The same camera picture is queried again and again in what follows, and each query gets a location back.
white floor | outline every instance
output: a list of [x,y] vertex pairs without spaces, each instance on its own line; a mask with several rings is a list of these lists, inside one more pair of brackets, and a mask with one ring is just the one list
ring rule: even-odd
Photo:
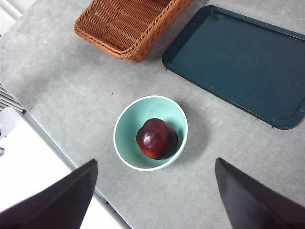
[[[0,212],[52,185],[71,172],[55,150],[11,107],[1,115]],[[93,196],[82,229],[126,228],[116,213]]]

tray rim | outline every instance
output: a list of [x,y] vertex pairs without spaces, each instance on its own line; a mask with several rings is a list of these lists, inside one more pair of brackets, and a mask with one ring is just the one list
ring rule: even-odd
[[199,86],[200,88],[225,100],[226,102],[229,102],[230,104],[263,120],[264,122],[270,124],[272,127],[276,127],[281,130],[288,130],[288,129],[292,129],[292,128],[298,126],[302,122],[302,120],[305,118],[305,99],[301,102],[301,104],[299,105],[298,109],[294,112],[294,114],[287,119],[274,118],[274,117],[270,116],[269,114],[267,114],[265,112],[260,112],[260,111],[254,113],[253,111],[247,109],[246,107],[243,107],[243,106],[237,104],[233,100],[230,100],[230,99],[226,98],[225,96],[222,96],[217,91],[213,91],[212,89],[214,87],[208,87],[206,85],[202,86],[192,80],[189,80],[187,77],[183,77],[183,75],[187,75],[186,72],[182,69],[179,69],[177,66],[171,64],[171,62],[169,60],[171,53],[173,51],[175,51],[177,46],[180,45],[180,43],[183,41],[184,37],[186,35],[188,35],[188,32],[190,32],[192,30],[192,26],[194,26],[196,24],[196,22],[201,18],[201,16],[207,11],[211,11],[211,12],[216,11],[216,12],[228,15],[230,17],[234,17],[235,19],[237,19],[239,21],[245,21],[247,23],[253,24],[254,26],[263,27],[265,29],[270,30],[271,32],[284,34],[286,36],[291,37],[292,39],[305,43],[305,35],[303,35],[303,34],[300,34],[300,33],[294,32],[294,31],[290,31],[290,30],[287,30],[287,29],[284,29],[284,28],[281,28],[281,27],[278,27],[278,26],[275,26],[275,25],[272,25],[272,24],[269,24],[269,23],[266,23],[263,21],[253,19],[253,18],[249,18],[242,14],[238,14],[233,11],[225,10],[223,8],[220,8],[220,7],[217,7],[214,5],[207,5],[207,6],[202,7],[195,13],[195,15],[186,24],[186,26],[182,29],[182,31],[178,34],[178,36],[173,40],[173,42],[170,44],[170,46],[167,48],[167,50],[162,55],[162,63],[165,66],[165,68],[171,70],[172,72],[176,73],[177,75],[181,76],[182,78],[185,78],[186,80]]

plastic tray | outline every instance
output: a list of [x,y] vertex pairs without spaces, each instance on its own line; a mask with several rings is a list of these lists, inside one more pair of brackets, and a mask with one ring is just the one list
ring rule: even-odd
[[305,115],[305,36],[201,8],[162,58],[169,70],[279,129]]

bowl rim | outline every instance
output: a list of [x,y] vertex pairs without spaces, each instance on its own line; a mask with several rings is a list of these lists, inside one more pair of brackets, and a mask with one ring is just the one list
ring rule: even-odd
[[[131,164],[129,164],[127,161],[124,160],[124,158],[121,156],[121,154],[119,153],[119,150],[116,146],[116,142],[115,142],[115,134],[116,134],[116,128],[117,128],[117,125],[121,119],[121,117],[123,116],[123,114],[132,106],[134,105],[135,103],[141,101],[141,100],[144,100],[144,99],[148,99],[148,98],[162,98],[162,99],[165,99],[165,100],[168,100],[170,102],[172,102],[173,104],[175,104],[178,109],[180,110],[180,112],[182,113],[183,115],[183,119],[184,119],[184,123],[185,123],[185,135],[184,135],[184,138],[183,138],[183,141],[181,143],[181,146],[180,148],[177,150],[177,152],[172,156],[172,158],[170,160],[168,160],[167,162],[165,162],[164,164],[160,165],[160,166],[157,166],[157,167],[153,167],[153,168],[139,168],[139,167],[136,167],[136,166],[133,166]],[[145,97],[142,97],[142,98],[139,98],[135,101],[133,101],[131,104],[129,104],[120,114],[120,116],[118,117],[116,123],[115,123],[115,126],[114,126],[114,131],[113,131],[113,144],[114,144],[114,148],[115,148],[115,152],[116,154],[119,156],[119,158],[121,159],[121,161],[127,165],[128,167],[130,168],[133,168],[135,170],[138,170],[138,171],[154,171],[154,170],[157,170],[157,169],[161,169],[161,168],[164,168],[168,165],[170,165],[172,162],[174,162],[179,156],[180,154],[182,153],[182,151],[184,150],[184,147],[185,147],[185,144],[186,144],[186,140],[187,140],[187,135],[188,135],[188,123],[187,123],[187,119],[186,119],[186,116],[185,116],[185,113],[183,111],[183,109],[172,99],[170,98],[167,98],[165,96],[162,96],[162,95],[149,95],[149,96],[145,96]]]

striped object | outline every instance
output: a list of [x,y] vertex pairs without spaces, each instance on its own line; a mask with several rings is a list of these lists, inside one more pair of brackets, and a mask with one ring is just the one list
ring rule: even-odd
[[0,111],[7,106],[11,106],[21,112],[24,111],[22,105],[16,102],[16,100],[7,92],[3,85],[0,84]]

